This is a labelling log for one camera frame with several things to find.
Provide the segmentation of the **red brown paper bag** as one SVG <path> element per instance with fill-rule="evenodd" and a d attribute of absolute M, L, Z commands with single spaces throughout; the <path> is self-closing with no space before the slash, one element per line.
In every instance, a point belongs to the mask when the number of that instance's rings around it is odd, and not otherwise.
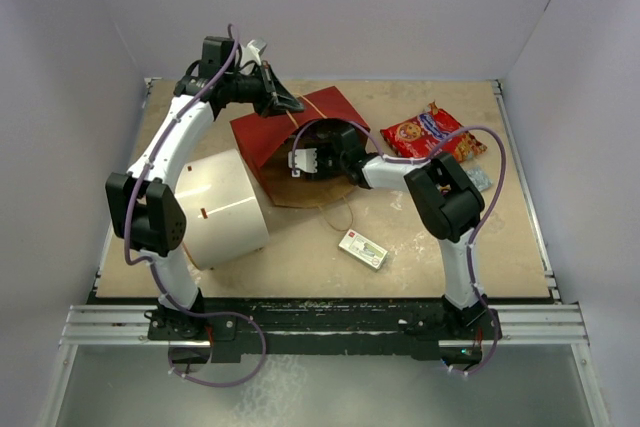
<path fill-rule="evenodd" d="M 239 152 L 276 207 L 323 210 L 356 188 L 347 169 L 368 153 L 371 128 L 335 86 L 301 95 L 300 113 L 231 122 Z"/>

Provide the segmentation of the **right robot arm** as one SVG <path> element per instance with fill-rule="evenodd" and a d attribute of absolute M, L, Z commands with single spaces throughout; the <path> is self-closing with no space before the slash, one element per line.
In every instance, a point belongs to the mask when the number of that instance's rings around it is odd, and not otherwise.
<path fill-rule="evenodd" d="M 310 176 L 329 167 L 363 189 L 409 193 L 423 226 L 439 243 L 446 330 L 456 338 L 467 338 L 479 328 L 486 296 L 477 280 L 473 240 L 485 202 L 451 154 L 425 161 L 393 160 L 367 151 L 355 127 L 346 125 L 321 143 L 293 147 L 288 163 L 294 176 Z"/>

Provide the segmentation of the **red cookie snack bag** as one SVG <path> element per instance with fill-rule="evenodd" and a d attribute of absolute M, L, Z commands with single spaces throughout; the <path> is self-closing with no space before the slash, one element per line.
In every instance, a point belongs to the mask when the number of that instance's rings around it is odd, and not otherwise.
<path fill-rule="evenodd" d="M 421 113 L 381 129 L 380 134 L 398 156 L 424 158 L 440 141 L 462 127 L 454 116 L 431 102 Z M 450 139 L 442 149 L 458 162 L 464 162 L 484 154 L 487 146 L 470 132 L 464 132 Z"/>

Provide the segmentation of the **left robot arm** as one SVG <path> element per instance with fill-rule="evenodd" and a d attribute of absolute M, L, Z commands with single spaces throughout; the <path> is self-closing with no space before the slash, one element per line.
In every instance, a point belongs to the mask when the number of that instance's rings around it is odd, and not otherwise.
<path fill-rule="evenodd" d="M 160 304 L 175 310 L 171 328 L 184 339 L 202 334 L 206 316 L 195 307 L 202 295 L 181 248 L 187 218 L 175 189 L 183 167 L 230 103 L 250 104 L 261 117 L 304 110 L 264 60 L 265 49 L 262 39 L 242 45 L 232 34 L 206 37 L 200 58 L 175 84 L 169 110 L 145 151 L 125 172 L 106 180 L 112 228 L 124 242 L 124 260 L 149 266 Z"/>

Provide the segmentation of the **silver foil packet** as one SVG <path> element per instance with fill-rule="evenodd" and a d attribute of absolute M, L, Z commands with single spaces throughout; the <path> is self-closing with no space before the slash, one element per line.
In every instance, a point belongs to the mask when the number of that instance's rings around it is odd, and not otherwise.
<path fill-rule="evenodd" d="M 487 191 L 493 186 L 492 180 L 480 166 L 466 170 L 466 174 L 479 192 Z"/>

